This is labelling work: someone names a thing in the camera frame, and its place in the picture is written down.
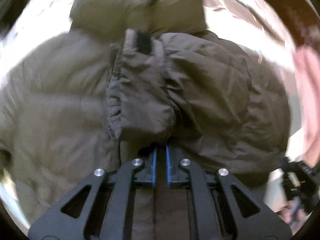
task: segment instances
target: metal bolt head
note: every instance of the metal bolt head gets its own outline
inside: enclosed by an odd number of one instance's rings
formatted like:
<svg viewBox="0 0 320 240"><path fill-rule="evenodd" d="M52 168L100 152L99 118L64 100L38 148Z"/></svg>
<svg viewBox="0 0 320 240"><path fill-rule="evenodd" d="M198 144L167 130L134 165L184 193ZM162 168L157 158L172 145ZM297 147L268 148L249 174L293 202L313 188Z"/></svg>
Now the metal bolt head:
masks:
<svg viewBox="0 0 320 240"><path fill-rule="evenodd" d="M134 159L134 160L132 161L132 164L133 164L134 166L140 166L141 164L143 164L143 160L142 160L142 159Z"/></svg>
<svg viewBox="0 0 320 240"><path fill-rule="evenodd" d="M180 164L181 164L182 166L188 166L188 165L190 165L190 163L191 163L191 161L190 161L189 159L182 159L182 160L180 161Z"/></svg>
<svg viewBox="0 0 320 240"><path fill-rule="evenodd" d="M227 176L229 174L229 171L227 169L220 169L218 170L218 172L221 176Z"/></svg>
<svg viewBox="0 0 320 240"><path fill-rule="evenodd" d="M95 171L94 171L94 174L97 176L97 177L100 177L100 176L102 176L103 174L104 174L104 170L103 169L96 169Z"/></svg>

